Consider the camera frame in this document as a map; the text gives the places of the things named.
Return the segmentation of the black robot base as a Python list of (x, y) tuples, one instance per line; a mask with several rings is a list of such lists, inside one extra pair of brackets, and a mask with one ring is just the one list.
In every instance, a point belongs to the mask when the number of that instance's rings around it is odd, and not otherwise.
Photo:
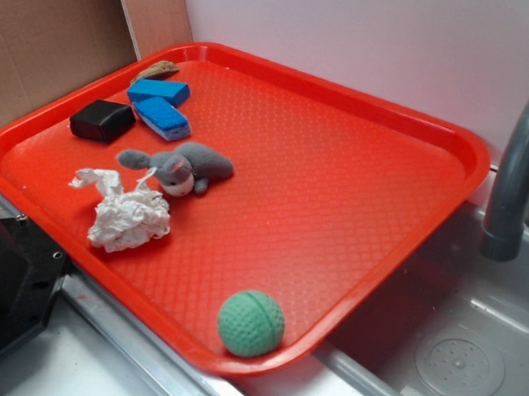
[(35, 221), (0, 218), (0, 359), (45, 330), (67, 264)]

